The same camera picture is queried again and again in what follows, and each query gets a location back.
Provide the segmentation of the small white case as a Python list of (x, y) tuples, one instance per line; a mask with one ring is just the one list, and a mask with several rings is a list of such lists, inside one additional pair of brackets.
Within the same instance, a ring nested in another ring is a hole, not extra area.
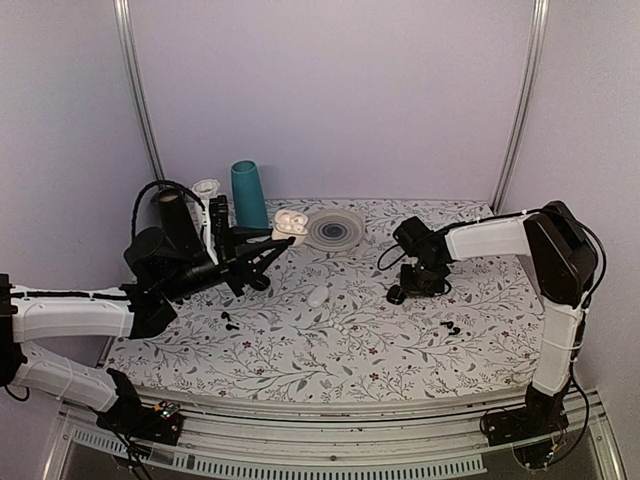
[(308, 217), (293, 210), (278, 210), (274, 216), (274, 226), (271, 233), (272, 240), (294, 239), (294, 246), (304, 243), (308, 235)]

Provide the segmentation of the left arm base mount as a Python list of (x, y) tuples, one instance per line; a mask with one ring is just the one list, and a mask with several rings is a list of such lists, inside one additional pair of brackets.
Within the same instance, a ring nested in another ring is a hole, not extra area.
[(176, 446), (185, 417), (164, 407), (146, 407), (139, 400), (119, 398), (107, 411), (95, 411), (96, 424), (122, 437)]

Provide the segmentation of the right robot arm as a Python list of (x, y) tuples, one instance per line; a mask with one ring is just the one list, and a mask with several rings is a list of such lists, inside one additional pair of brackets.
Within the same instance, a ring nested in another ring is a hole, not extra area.
[(393, 305), (408, 297), (447, 293), (449, 266), (454, 262), (501, 255), (531, 259), (545, 324), (538, 364), (516, 422), (527, 436), (558, 425), (582, 347), (587, 312), (606, 271), (606, 253), (596, 234), (565, 203), (553, 201), (539, 209), (438, 230), (411, 217), (392, 237), (403, 254), (415, 261), (402, 265), (398, 284), (388, 290), (386, 300)]

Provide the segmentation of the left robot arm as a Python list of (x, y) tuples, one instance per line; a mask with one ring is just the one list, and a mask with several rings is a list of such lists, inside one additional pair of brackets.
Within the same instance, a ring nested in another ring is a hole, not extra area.
[(271, 229), (225, 229), (213, 258), (193, 227), (148, 227), (136, 234), (124, 258), (133, 284), (97, 291), (39, 291), (1, 277), (1, 385), (37, 389), (84, 404), (128, 434), (151, 417), (175, 416), (173, 407), (142, 405), (122, 372), (92, 369), (49, 352), (37, 340), (96, 335), (153, 338), (176, 318), (175, 304), (224, 283), (236, 296), (267, 288), (264, 271), (289, 247), (293, 234)]

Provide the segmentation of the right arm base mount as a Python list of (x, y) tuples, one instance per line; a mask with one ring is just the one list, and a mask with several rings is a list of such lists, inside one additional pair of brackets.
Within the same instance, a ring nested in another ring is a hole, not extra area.
[(562, 405), (529, 402), (524, 407), (490, 409), (479, 421), (490, 446), (499, 446), (561, 432), (569, 426)]

